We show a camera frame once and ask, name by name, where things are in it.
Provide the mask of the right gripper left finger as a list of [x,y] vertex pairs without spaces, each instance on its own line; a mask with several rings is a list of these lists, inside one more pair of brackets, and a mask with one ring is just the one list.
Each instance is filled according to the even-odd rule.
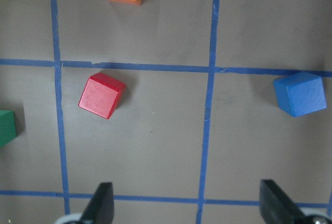
[[111,224],[114,213],[113,184],[112,182],[100,183],[78,223]]

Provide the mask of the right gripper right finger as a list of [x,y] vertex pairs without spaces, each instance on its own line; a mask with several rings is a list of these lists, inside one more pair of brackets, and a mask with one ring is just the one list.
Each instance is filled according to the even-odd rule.
[[265,223],[306,222],[305,214],[272,179],[260,181],[259,212]]

